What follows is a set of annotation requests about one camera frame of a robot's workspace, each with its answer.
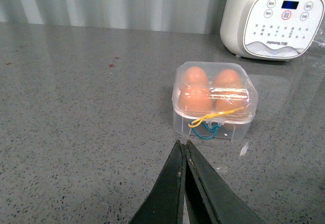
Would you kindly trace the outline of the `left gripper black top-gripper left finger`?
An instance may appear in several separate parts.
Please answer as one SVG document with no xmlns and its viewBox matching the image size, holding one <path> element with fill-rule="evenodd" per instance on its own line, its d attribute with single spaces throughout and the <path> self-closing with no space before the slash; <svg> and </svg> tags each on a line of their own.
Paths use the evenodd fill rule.
<svg viewBox="0 0 325 224">
<path fill-rule="evenodd" d="M 183 223 L 186 155 L 176 141 L 150 194 L 130 223 Z"/>
</svg>

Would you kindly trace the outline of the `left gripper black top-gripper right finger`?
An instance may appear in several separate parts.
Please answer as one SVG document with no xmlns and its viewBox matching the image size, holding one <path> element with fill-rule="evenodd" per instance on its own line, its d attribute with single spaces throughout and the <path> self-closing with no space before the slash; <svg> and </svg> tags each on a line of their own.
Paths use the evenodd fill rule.
<svg viewBox="0 0 325 224">
<path fill-rule="evenodd" d="M 190 223 L 263 223 L 188 140 L 186 204 Z"/>
</svg>

